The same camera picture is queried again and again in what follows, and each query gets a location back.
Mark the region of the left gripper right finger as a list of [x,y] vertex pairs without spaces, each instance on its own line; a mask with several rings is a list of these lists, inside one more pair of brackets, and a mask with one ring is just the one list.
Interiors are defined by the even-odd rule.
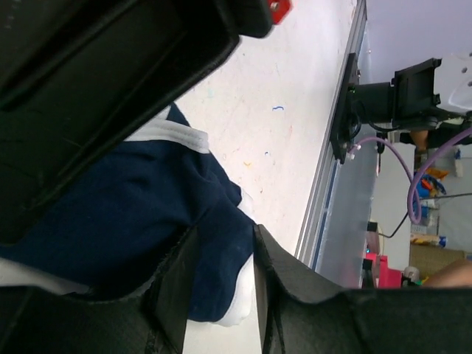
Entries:
[[254,227],[263,353],[470,353],[469,288],[343,288]]

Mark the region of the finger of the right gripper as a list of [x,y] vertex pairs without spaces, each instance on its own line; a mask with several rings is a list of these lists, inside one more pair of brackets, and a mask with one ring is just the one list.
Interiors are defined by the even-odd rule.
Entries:
[[1,242],[272,25],[268,1],[3,1]]

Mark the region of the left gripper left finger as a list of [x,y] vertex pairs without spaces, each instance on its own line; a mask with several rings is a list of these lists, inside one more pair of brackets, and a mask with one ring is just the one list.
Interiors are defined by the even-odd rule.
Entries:
[[198,252],[191,228],[90,294],[1,288],[1,352],[182,353]]

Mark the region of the navy blue underwear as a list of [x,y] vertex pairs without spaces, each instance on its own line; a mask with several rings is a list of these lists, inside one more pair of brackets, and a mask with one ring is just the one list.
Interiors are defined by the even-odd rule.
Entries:
[[189,318],[230,327],[251,312],[253,208],[169,105],[97,161],[1,257],[95,288],[137,280],[189,228],[200,238]]

